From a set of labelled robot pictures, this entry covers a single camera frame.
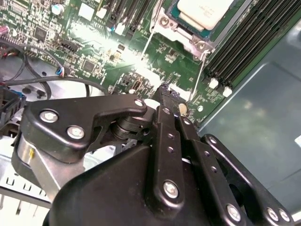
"motherboard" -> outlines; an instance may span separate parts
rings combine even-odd
[[[110,94],[161,84],[199,125],[300,19],[296,0],[0,0],[0,35]],[[28,55],[50,64],[38,50]]]

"gray metal panel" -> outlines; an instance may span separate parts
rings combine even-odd
[[[301,210],[301,22],[200,128],[217,136],[291,212]]]

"metal screw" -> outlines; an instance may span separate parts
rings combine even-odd
[[[161,18],[160,23],[161,23],[163,26],[166,26],[166,25],[169,24],[169,19],[166,18],[166,17],[163,17],[163,18]]]
[[[169,111],[169,109],[168,108],[163,108],[163,111],[166,113],[166,114],[170,114],[170,111]]]
[[[168,147],[167,150],[169,153],[174,153],[174,148],[172,148],[172,147]]]
[[[283,220],[290,222],[290,218],[282,209],[279,209],[279,213],[280,213],[280,216],[283,218]]]
[[[227,205],[227,211],[233,220],[235,220],[237,222],[239,222],[241,220],[239,211],[233,205],[231,205],[231,204]]]
[[[190,122],[187,118],[184,118],[183,120],[184,120],[184,123],[185,123],[185,124],[187,124],[187,125],[190,125],[190,124],[191,124],[191,122]]]
[[[204,107],[201,105],[198,107],[198,112],[202,112],[204,110]]]
[[[67,134],[73,139],[82,139],[85,136],[85,132],[82,127],[79,126],[70,126],[67,129]]]
[[[48,123],[53,123],[56,122],[58,120],[58,116],[56,113],[52,112],[52,111],[43,111],[40,114],[40,118],[44,121],[44,122],[48,122]]]
[[[173,182],[170,181],[164,182],[163,188],[169,198],[175,199],[178,197],[179,190]]]
[[[274,210],[272,210],[271,208],[267,208],[267,211],[269,213],[269,216],[274,220],[274,221],[279,221],[279,218],[277,216],[277,214],[275,213]]]
[[[135,104],[138,105],[139,107],[143,106],[143,103],[141,100],[135,100]]]
[[[169,133],[167,136],[169,139],[172,139],[172,140],[174,139],[174,135],[172,135],[171,133]]]
[[[217,172],[217,168],[216,168],[216,167],[214,167],[214,166],[212,166],[212,167],[211,167],[211,170],[212,170],[214,173],[216,173],[216,172]]]
[[[197,44],[197,48],[202,50],[203,48],[205,47],[205,44],[203,41],[200,41],[198,44]]]
[[[209,137],[209,140],[210,140],[212,143],[216,144],[216,140],[215,140],[213,137]]]

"capacitor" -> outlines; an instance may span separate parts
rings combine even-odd
[[[9,33],[9,27],[7,25],[0,26],[0,36]]]
[[[57,16],[63,14],[64,10],[65,10],[64,6],[61,4],[56,4],[51,6],[51,12]]]

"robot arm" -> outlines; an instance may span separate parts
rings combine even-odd
[[[214,136],[200,138],[160,87],[156,110],[134,95],[28,105],[15,170],[44,189],[50,226],[293,225],[288,211]],[[106,145],[138,144],[86,171]]]

